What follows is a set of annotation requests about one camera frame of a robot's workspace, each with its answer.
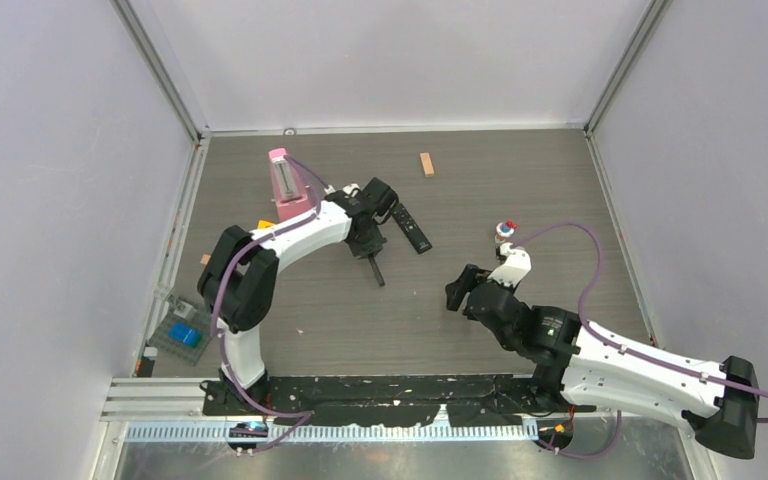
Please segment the black remote control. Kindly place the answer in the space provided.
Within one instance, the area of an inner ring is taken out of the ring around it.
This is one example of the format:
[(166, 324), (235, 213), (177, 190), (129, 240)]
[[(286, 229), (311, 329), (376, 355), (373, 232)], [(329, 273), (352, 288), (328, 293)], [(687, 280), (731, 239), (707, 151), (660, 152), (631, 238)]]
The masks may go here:
[(372, 269), (372, 272), (373, 272), (373, 275), (374, 275), (374, 278), (375, 278), (377, 284), (380, 287), (384, 287), (386, 285), (386, 281), (385, 281), (385, 279), (383, 277), (383, 273), (382, 273), (382, 271), (381, 271), (381, 269), (380, 269), (380, 267), (379, 267), (379, 265), (377, 263), (377, 260), (376, 260), (375, 256), (374, 255), (370, 255), (370, 256), (367, 257), (367, 260), (368, 260), (368, 262), (370, 264), (370, 267)]

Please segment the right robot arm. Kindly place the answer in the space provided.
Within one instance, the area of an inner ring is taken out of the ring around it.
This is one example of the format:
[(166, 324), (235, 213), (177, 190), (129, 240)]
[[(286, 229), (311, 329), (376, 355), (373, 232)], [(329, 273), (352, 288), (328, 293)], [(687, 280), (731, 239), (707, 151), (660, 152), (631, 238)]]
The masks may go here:
[(487, 328), (535, 365), (531, 397), (544, 410), (599, 407), (658, 420), (731, 458), (755, 455), (759, 399), (751, 362), (704, 361), (612, 333), (571, 311), (529, 306), (512, 286), (468, 264), (445, 287), (446, 307)]

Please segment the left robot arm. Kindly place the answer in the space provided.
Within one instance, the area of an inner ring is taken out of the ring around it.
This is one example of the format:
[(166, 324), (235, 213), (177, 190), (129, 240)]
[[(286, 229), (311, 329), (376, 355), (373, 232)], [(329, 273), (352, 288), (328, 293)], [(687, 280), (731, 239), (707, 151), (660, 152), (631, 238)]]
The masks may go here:
[(211, 334), (220, 341), (221, 376), (231, 384), (228, 400), (240, 412), (258, 412), (267, 398), (260, 325), (279, 274), (339, 243), (355, 258), (374, 260), (386, 242), (380, 227), (398, 203), (397, 193), (374, 177), (363, 188), (330, 188), (312, 208), (272, 227), (247, 231), (232, 225), (222, 232), (197, 290), (211, 313)]

